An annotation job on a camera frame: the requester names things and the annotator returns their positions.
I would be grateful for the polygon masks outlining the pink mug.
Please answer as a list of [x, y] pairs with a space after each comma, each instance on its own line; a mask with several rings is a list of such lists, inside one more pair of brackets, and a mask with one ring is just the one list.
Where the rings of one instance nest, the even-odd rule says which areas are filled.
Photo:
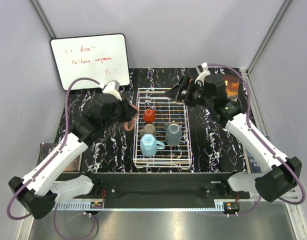
[[134, 104], [131, 104], [131, 106], [136, 110], [136, 114], [134, 115], [134, 117], [132, 118], [132, 120], [130, 122], [125, 122], [124, 123], [124, 129], [126, 131], [128, 131], [128, 132], [132, 131], [134, 129], [135, 123], [136, 123], [136, 118], [137, 118], [137, 116], [139, 114], [138, 107], [136, 105], [134, 105]]

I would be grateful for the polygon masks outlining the grey blue faceted mug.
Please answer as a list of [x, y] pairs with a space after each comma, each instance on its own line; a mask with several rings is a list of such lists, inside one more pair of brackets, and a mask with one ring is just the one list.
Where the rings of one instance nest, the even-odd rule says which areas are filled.
[[176, 147], [181, 143], [182, 129], [181, 125], [177, 123], [165, 123], [165, 142], [171, 146]]

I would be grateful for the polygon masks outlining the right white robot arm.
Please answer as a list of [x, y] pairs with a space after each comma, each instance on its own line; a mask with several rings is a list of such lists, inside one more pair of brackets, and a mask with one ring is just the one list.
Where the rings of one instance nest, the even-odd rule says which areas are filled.
[[208, 74], [198, 80], [183, 76], [165, 95], [173, 102], [190, 107], [206, 107], [213, 120], [238, 139], [260, 166], [260, 173], [232, 174], [220, 186], [225, 198], [244, 191], [258, 193], [264, 200], [273, 202], [299, 185], [301, 161], [297, 157], [289, 158], [264, 137], [239, 104], [227, 98], [226, 84], [219, 75]]

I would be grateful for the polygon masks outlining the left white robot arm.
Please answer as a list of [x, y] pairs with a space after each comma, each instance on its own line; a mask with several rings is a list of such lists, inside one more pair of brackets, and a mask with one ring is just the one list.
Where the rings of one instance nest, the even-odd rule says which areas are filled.
[[96, 198], [102, 193], [102, 180], [92, 172], [55, 183], [65, 168], [86, 151], [104, 131], [115, 123], [128, 123], [138, 113], [124, 97], [105, 93], [97, 96], [91, 107], [70, 126], [54, 150], [30, 173], [14, 176], [8, 185], [18, 200], [35, 219], [44, 218], [59, 203], [77, 196]]

